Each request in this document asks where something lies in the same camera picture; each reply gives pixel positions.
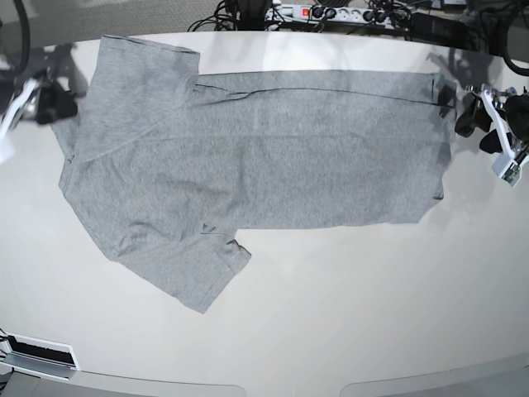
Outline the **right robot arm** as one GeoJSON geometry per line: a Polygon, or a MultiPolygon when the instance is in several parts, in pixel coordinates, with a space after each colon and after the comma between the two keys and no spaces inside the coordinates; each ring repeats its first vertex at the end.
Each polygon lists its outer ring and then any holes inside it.
{"type": "Polygon", "coordinates": [[[76,116],[86,81],[74,64],[74,45],[34,48],[23,2],[15,1],[14,10],[17,22],[1,26],[1,126],[76,116]]]}

